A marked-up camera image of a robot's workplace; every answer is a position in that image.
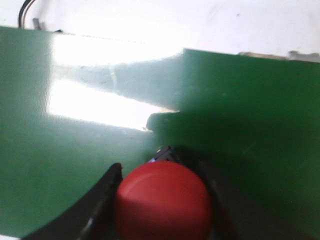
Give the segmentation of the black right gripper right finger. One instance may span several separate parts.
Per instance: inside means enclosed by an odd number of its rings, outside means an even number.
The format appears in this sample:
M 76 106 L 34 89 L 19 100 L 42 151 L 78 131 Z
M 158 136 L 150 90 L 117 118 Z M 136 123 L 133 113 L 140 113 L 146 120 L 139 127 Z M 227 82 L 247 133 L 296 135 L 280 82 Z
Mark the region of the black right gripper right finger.
M 214 230 L 220 240 L 309 240 L 310 236 L 267 213 L 242 194 L 210 163 L 198 162 L 198 175 L 212 201 Z

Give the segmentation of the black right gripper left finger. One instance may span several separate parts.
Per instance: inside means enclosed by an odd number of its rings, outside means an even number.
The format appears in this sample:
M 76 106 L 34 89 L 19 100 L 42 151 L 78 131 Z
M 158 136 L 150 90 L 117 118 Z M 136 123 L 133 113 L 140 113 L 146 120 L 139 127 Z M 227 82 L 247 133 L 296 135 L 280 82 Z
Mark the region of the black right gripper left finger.
M 112 164 L 98 182 L 58 217 L 23 240 L 116 240 L 115 198 L 122 165 Z

